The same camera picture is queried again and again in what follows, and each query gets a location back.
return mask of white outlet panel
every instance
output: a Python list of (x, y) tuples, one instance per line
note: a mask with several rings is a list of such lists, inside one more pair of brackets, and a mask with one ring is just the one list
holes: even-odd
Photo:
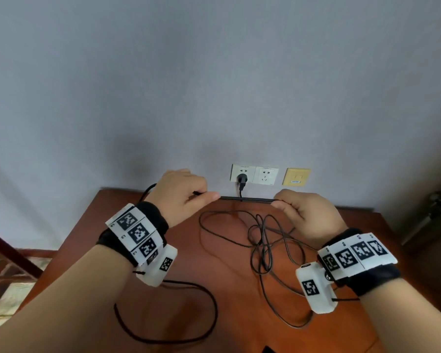
[(232, 165), (232, 174), (230, 175), (230, 182), (237, 182), (237, 177), (241, 173), (247, 175), (247, 183), (252, 183), (255, 177), (256, 166), (242, 166), (242, 165)]
[(276, 176), (278, 175), (278, 172), (279, 172), (278, 168), (256, 167), (253, 183), (268, 184), (272, 186), (273, 184), (275, 184)]

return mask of wooden table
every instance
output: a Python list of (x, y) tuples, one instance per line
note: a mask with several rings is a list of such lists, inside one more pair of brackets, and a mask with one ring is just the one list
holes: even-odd
[[(135, 203), (138, 192), (102, 189), (98, 192), (75, 228), (62, 244), (41, 278), (26, 297), (23, 305), (36, 297), (72, 264), (82, 257), (105, 229), (105, 221), (127, 203)], [(236, 201), (217, 201), (204, 210), (246, 209), (253, 213), (274, 214), (285, 229), (291, 224), (282, 212), (269, 205)], [(399, 259), (399, 267), (408, 278), (411, 265), (393, 233), (379, 213), (342, 210), (349, 226), (372, 231)], [(204, 285), (217, 299), (219, 320), (205, 341), (178, 346), (150, 346), (134, 341), (118, 325), (109, 312), (99, 337), (90, 352), (252, 352), (260, 353), (265, 345), (282, 352), (383, 352), (376, 333), (359, 302), (341, 302), (328, 315), (315, 315), (305, 329), (293, 329), (283, 324), (267, 306), (261, 294), (259, 279), (249, 263), (250, 249), (235, 246), (200, 229), (199, 213), (170, 229), (166, 238), (178, 248), (178, 257), (167, 279), (192, 281)], [(206, 221), (213, 231), (247, 243), (246, 228), (235, 215), (222, 215)], [(271, 238), (278, 238), (271, 233)], [(300, 251), (290, 246), (300, 262)], [(316, 260), (316, 252), (306, 250), (306, 262)], [(284, 245), (274, 252), (274, 272), (286, 283), (300, 289), (295, 269), (287, 258)], [(264, 279), (269, 298), (289, 321), (300, 323), (309, 311), (304, 297), (280, 286), (272, 277)], [(354, 297), (348, 288), (337, 291), (338, 297)], [(118, 307), (126, 325), (139, 336), (153, 339), (183, 339), (196, 337), (211, 325), (213, 308), (210, 298), (198, 290), (151, 288), (135, 276), (129, 280)]]

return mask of gray wall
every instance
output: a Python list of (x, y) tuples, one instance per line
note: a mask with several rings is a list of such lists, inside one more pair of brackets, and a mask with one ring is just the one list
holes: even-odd
[(232, 163), (398, 227), (441, 186), (441, 0), (0, 0), (0, 235), (57, 248), (102, 186)]

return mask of yellow outlet panel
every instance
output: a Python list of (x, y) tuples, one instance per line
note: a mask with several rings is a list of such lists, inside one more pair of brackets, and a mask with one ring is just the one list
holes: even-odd
[(283, 186), (304, 186), (310, 175), (310, 168), (288, 168), (284, 176)]

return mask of hand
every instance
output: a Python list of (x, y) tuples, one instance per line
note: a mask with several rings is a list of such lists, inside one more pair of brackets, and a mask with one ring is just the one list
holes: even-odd
[(348, 227), (335, 206), (316, 193), (281, 190), (271, 205), (282, 210), (294, 227), (319, 249)]
[[(194, 191), (202, 194), (193, 197)], [(206, 178), (185, 168), (166, 171), (145, 201), (155, 204), (171, 228), (220, 197), (217, 192), (207, 192)]]

